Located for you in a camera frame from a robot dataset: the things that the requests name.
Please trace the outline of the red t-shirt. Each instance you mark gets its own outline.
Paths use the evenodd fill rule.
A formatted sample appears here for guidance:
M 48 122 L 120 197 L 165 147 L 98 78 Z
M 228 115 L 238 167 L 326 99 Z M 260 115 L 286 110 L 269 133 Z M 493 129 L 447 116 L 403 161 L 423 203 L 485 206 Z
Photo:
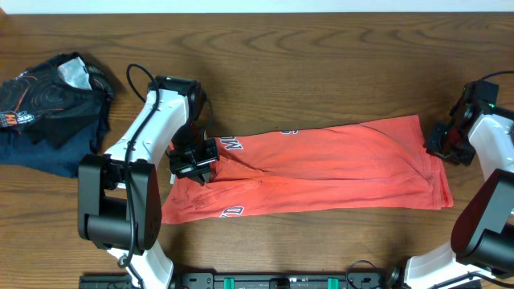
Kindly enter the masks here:
M 216 139 L 219 159 L 200 185 L 178 179 L 165 224 L 306 211 L 440 210 L 453 197 L 443 163 L 426 153 L 416 115 L 329 128 Z

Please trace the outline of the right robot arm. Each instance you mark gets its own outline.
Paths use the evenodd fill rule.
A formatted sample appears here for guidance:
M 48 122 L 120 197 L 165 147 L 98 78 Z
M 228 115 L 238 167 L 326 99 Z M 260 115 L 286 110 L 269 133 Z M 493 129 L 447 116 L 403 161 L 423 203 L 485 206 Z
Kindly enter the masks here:
M 479 159 L 485 182 L 459 215 L 451 240 L 408 258 L 380 288 L 511 288 L 513 276 L 513 112 L 497 105 L 487 76 L 464 85 L 450 121 L 437 124 L 425 147 L 454 165 Z

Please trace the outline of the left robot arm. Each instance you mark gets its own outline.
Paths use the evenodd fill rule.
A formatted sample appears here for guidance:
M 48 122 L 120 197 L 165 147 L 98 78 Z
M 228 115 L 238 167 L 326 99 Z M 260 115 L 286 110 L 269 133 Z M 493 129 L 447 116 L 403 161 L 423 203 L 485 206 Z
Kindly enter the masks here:
M 78 170 L 78 232 L 114 256 L 124 275 L 85 275 L 81 288 L 180 288 L 157 237 L 162 211 L 157 167 L 199 185 L 218 161 L 214 139 L 196 125 L 206 93 L 192 79 L 151 79 L 145 105 L 127 132 L 103 155 L 89 154 Z

